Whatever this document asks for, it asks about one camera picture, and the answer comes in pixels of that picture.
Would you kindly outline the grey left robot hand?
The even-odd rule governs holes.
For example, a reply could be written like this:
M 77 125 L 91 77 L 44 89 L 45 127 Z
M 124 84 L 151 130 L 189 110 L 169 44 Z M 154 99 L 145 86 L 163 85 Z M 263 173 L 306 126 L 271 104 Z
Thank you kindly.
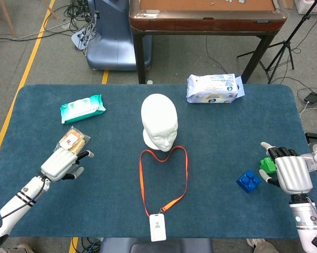
M 84 171 L 84 167 L 79 166 L 80 160 L 84 157 L 93 158 L 94 153 L 86 150 L 74 154 L 69 150 L 59 148 L 41 165 L 41 174 L 52 182 L 75 180 Z

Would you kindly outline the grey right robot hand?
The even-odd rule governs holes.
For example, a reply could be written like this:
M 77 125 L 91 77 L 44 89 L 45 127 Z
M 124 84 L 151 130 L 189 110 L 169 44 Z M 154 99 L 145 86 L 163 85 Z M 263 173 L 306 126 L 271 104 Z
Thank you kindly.
M 295 150 L 277 148 L 266 142 L 261 142 L 261 146 L 275 163 L 278 185 L 284 193 L 302 194 L 313 189 L 306 162 Z

